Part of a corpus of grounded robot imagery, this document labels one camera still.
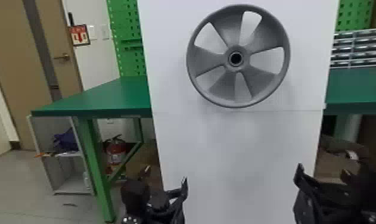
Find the gray floor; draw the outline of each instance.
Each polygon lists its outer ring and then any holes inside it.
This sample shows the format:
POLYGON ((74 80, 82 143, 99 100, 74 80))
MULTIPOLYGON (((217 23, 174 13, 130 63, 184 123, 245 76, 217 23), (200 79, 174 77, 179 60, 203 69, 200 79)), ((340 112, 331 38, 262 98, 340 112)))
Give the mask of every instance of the gray floor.
MULTIPOLYGON (((0 156, 0 224, 104 223, 94 197, 53 195, 34 155, 28 151, 10 151, 0 156)), ((123 214, 119 190, 114 188, 112 195, 114 207, 123 214)))

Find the green workbench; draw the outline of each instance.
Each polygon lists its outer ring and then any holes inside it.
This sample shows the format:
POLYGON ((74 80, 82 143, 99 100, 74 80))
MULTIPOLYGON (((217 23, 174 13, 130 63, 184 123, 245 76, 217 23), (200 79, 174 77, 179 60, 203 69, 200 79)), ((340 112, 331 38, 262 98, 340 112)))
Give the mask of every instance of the green workbench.
POLYGON ((325 115, 376 114, 376 67, 331 70, 325 103, 325 115))
MULTIPOLYGON (((331 70, 326 105, 325 114, 376 114, 376 68, 331 70)), ((110 197, 111 183, 120 175, 120 171, 143 142, 140 118, 151 117, 146 76, 120 77, 33 110, 32 115, 74 117, 104 220, 115 221, 116 215, 110 197), (123 165, 109 178, 104 173, 99 155, 101 145, 94 122, 99 118, 133 119, 139 139, 123 165)))
POLYGON ((111 184, 119 177, 125 164, 143 144, 141 118, 151 117, 150 97, 146 76, 120 77, 81 94, 61 99, 32 111, 32 116, 71 116, 76 124, 77 135, 86 154, 98 203, 103 218, 111 223, 116 219, 111 201, 111 184), (125 157, 123 163, 108 178, 101 161, 101 144, 95 119, 133 119, 138 142, 125 157))

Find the blue object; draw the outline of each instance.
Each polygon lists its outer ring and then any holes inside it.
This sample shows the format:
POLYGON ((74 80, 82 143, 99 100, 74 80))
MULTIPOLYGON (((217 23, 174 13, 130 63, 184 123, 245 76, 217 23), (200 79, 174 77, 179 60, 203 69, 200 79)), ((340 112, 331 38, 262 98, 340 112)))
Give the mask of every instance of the blue object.
POLYGON ((62 134, 54 135, 54 143, 57 143, 61 149, 65 151, 78 151, 78 144, 75 140, 75 135, 72 127, 62 134))

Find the gray wheel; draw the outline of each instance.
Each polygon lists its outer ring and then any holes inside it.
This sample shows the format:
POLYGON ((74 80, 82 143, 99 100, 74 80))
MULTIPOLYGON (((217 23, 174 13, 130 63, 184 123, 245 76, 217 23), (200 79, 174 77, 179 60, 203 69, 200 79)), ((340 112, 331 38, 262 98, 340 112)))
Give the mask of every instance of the gray wheel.
POLYGON ((290 45, 282 24, 266 10, 252 5, 231 5, 207 16, 195 29, 187 50, 189 78, 205 99, 228 108, 248 107, 263 101, 281 84, 290 62, 290 45), (253 12, 261 21, 250 35, 247 44, 240 45, 243 14, 253 12), (224 41, 227 50, 215 53, 195 45, 195 40, 205 25, 210 23, 224 41), (264 71, 250 64, 250 57, 263 51, 283 48, 283 63, 279 73, 264 71), (224 67, 217 81, 205 88, 198 77, 215 68, 224 67), (235 81, 241 73, 250 93, 242 101, 235 96, 235 81))

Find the door handle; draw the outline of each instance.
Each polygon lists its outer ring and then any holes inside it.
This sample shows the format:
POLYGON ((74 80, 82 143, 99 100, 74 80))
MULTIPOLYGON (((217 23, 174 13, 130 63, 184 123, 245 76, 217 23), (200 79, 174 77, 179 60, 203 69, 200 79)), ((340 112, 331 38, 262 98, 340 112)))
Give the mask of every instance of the door handle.
POLYGON ((54 57, 53 59, 56 59, 56 60, 62 59, 64 61, 69 61, 70 60, 70 56, 67 53, 63 53, 62 56, 54 57))

